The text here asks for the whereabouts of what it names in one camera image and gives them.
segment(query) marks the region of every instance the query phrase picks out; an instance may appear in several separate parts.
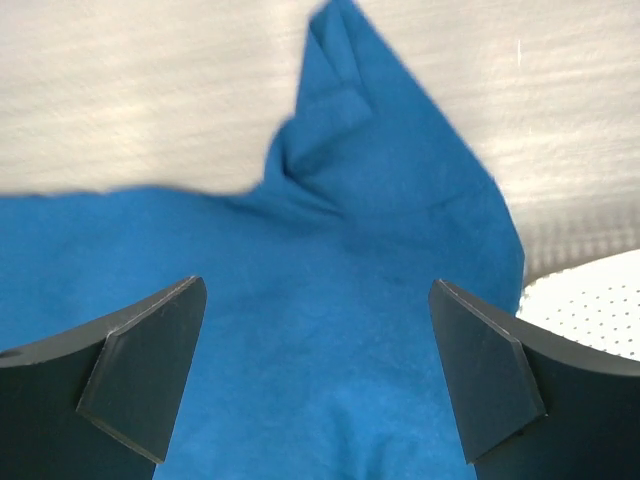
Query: brushed metal surface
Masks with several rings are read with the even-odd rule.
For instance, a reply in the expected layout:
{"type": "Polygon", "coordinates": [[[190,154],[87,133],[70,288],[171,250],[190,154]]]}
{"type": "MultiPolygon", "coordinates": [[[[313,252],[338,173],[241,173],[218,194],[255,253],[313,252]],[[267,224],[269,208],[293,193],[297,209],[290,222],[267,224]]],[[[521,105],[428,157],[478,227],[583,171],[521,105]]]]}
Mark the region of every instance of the brushed metal surface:
{"type": "MultiPolygon", "coordinates": [[[[638,0],[363,0],[496,176],[531,278],[640,247],[638,0]]],[[[259,181],[315,0],[5,0],[0,192],[259,181]]]]}

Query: perforated surface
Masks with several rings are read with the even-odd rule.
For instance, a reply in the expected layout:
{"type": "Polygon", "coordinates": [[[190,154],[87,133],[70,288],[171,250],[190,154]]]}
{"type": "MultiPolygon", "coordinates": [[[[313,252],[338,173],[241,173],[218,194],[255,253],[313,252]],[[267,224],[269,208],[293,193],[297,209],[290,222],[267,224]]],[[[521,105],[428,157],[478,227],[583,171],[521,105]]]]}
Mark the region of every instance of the perforated surface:
{"type": "Polygon", "coordinates": [[[529,285],[518,316],[583,345],[640,361],[640,250],[529,285]]]}

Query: perforated white panel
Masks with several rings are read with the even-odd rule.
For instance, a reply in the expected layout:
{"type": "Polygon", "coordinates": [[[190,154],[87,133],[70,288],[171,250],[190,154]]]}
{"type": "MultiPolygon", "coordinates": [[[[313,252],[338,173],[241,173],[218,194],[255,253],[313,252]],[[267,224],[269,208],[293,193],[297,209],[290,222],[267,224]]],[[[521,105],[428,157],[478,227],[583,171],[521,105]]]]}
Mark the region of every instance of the perforated white panel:
{"type": "Polygon", "coordinates": [[[518,317],[640,361],[640,250],[541,278],[525,289],[518,317]]]}

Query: blue fabric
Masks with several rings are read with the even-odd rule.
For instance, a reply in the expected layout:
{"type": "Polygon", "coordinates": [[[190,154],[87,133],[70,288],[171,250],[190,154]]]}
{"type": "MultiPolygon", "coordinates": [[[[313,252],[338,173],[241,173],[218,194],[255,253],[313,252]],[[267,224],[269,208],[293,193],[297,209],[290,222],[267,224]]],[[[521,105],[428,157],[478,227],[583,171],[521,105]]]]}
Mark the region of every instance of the blue fabric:
{"type": "Polygon", "coordinates": [[[0,229],[0,349],[204,277],[157,480],[473,478],[427,295],[444,278],[514,312],[522,247],[491,177],[350,1],[313,17],[295,115],[251,192],[4,198],[0,229]]]}

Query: blue towel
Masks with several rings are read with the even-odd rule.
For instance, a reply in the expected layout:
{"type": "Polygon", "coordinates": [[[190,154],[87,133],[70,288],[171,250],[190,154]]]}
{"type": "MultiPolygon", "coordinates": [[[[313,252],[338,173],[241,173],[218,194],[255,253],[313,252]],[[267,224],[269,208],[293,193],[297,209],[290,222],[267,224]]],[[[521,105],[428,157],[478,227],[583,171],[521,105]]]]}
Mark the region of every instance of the blue towel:
{"type": "Polygon", "coordinates": [[[427,295],[444,278],[514,312],[522,247],[492,178],[349,0],[310,22],[255,189],[4,198],[0,233],[0,350],[204,277],[157,480],[473,478],[427,295]]]}

